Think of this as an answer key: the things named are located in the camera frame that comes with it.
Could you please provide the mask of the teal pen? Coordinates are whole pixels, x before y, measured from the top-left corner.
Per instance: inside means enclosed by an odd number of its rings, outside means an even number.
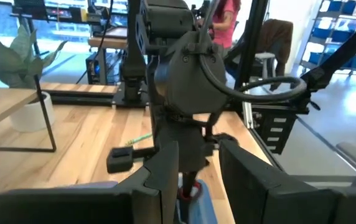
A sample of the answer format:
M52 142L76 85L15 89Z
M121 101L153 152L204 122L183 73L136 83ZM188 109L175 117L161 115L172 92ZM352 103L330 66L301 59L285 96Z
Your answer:
M134 144L136 144L136 143L138 143L140 141L143 141L145 139L151 138L151 137L152 137L151 133L142 135L142 136L140 136L138 138L134 138L134 139L129 140L128 142L125 143L125 146L133 146Z

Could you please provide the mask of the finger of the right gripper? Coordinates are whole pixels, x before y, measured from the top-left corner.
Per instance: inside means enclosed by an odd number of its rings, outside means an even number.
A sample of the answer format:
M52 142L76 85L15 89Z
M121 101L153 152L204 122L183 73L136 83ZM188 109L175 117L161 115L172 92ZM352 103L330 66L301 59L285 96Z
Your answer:
M197 171L185 172L182 174L182 198L191 198L192 187L195 184Z

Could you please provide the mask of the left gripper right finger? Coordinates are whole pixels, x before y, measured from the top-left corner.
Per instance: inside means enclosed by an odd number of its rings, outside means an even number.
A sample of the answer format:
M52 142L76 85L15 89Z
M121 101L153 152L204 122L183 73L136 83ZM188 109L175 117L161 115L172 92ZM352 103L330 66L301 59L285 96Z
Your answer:
M311 186L226 139L219 160L236 224L356 224L356 187Z

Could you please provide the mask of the chair with brown jacket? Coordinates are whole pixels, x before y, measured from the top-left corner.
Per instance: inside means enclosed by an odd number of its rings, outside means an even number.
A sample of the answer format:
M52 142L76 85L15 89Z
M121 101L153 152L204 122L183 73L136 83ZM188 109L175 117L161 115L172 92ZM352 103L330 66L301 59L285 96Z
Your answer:
M261 26L256 53L268 52L275 55L276 76L283 77L288 62L294 25L289 21L268 19Z

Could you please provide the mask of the snake plant in white pot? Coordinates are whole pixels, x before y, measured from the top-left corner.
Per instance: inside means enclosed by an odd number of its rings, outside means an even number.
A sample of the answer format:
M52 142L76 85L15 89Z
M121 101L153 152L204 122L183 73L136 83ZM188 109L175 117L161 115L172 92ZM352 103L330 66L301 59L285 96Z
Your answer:
M20 26L17 36L10 46L0 41L0 81L9 88L35 90L35 77L41 78L43 70L50 66L66 41L63 41L53 52L44 58L33 53L33 44L37 40L37 31L29 33ZM36 132L47 127L38 99L33 100L10 115L12 127L19 132Z

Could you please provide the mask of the wooden shelf riser black legs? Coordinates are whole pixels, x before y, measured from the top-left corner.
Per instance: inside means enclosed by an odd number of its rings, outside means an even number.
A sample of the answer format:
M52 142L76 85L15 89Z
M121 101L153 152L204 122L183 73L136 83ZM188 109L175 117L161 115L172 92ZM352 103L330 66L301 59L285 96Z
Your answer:
M47 108L44 97L42 96L42 89L40 87L39 76L34 76L35 89L20 89L20 88L0 88L0 122L12 115L26 104L37 99L40 103L42 115L46 124L49 135L51 148L29 148L29 147L0 147L0 152L55 152L57 145L52 132Z

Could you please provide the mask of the blue plastic pencil box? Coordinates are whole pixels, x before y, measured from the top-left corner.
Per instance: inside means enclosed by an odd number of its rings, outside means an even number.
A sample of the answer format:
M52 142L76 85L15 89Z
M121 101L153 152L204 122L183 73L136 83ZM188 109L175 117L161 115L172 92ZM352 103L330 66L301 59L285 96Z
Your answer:
M202 188L202 193L196 202L193 202L189 209L188 224L218 224L216 214L213 209L212 200L206 183L197 179ZM92 182L87 184L68 185L64 188L70 189L110 189L118 185L117 181Z

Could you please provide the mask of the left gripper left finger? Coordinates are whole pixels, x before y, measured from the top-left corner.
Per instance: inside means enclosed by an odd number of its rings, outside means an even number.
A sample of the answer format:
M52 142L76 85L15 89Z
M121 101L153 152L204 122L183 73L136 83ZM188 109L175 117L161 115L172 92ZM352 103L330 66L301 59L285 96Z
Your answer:
M0 193L0 224L173 224L179 147L171 142L111 187L17 189Z

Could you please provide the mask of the black background monitor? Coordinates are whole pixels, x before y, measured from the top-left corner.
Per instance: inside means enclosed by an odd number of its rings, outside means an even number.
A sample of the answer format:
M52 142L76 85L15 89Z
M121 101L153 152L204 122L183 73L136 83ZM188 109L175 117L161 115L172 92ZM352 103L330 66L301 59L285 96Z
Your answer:
M45 0L14 0L12 12L28 15L34 19L48 19Z

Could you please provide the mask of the background wooden desk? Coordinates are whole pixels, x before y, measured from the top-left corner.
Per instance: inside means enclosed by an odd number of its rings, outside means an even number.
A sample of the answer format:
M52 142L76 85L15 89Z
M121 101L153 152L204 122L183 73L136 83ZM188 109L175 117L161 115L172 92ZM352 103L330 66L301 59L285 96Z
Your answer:
M116 27L106 31L104 37L90 37L88 44L90 47L98 47L95 56L95 63L97 66L93 67L95 74L96 67L99 68L99 81L101 85L107 85L107 68L106 68L106 50L118 49L124 50L128 43L128 29L126 27Z

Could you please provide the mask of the shelving with blue bins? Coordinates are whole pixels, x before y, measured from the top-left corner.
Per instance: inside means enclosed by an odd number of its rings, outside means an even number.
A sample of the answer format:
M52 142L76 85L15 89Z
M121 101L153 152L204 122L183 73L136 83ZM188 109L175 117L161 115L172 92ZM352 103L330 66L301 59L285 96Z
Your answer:
M296 62L302 73L330 57L356 32L356 0L317 0Z

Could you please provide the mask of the person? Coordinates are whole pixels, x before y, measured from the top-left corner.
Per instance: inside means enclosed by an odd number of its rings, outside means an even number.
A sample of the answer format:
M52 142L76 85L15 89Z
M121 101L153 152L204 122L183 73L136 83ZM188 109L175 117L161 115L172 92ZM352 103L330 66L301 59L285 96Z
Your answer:
M241 0L219 0L209 26L213 43L218 46L218 53L224 58L232 47L232 37L241 9Z

